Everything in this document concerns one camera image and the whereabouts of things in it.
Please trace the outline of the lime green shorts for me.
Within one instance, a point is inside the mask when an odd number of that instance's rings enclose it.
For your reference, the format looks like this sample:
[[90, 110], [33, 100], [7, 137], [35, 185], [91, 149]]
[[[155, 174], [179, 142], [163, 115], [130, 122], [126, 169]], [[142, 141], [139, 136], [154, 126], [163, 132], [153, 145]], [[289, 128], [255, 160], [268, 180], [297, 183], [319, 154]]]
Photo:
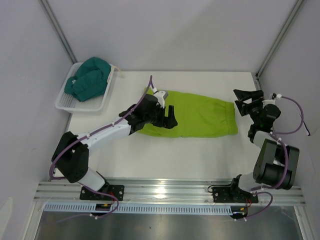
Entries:
[[208, 96], [168, 91], [165, 106], [174, 106], [172, 129], [146, 124], [138, 133], [162, 138], [218, 138], [238, 134], [235, 105]]

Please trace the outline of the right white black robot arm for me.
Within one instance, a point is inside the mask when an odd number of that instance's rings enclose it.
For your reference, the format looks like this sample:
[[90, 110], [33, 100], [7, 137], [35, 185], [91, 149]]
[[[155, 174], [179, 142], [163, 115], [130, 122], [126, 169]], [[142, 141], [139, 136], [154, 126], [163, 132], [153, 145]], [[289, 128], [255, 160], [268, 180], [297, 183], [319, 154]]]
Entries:
[[276, 102], [285, 99], [299, 105], [294, 99], [273, 93], [268, 99], [262, 90], [245, 91], [234, 89], [235, 105], [241, 116], [250, 116], [252, 124], [248, 138], [259, 147], [260, 152], [252, 172], [252, 181], [241, 175], [238, 184], [228, 189], [228, 196], [234, 202], [246, 197], [247, 191], [259, 189], [290, 190], [294, 185], [300, 150], [284, 143], [282, 132], [274, 130], [274, 122], [281, 116]]

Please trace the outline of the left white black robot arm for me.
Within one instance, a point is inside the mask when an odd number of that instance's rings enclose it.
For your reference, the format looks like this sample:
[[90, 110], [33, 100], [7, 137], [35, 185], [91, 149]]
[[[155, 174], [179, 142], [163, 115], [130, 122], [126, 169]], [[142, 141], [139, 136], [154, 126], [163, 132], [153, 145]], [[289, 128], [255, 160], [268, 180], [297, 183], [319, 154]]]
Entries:
[[121, 112], [114, 122], [92, 132], [64, 133], [52, 156], [52, 168], [57, 168], [70, 183], [89, 188], [97, 200], [108, 196], [107, 180], [89, 167], [90, 155], [107, 144], [130, 136], [151, 124], [158, 128], [172, 129], [178, 125], [174, 106], [165, 106], [168, 92], [157, 91], [144, 95], [139, 103]]

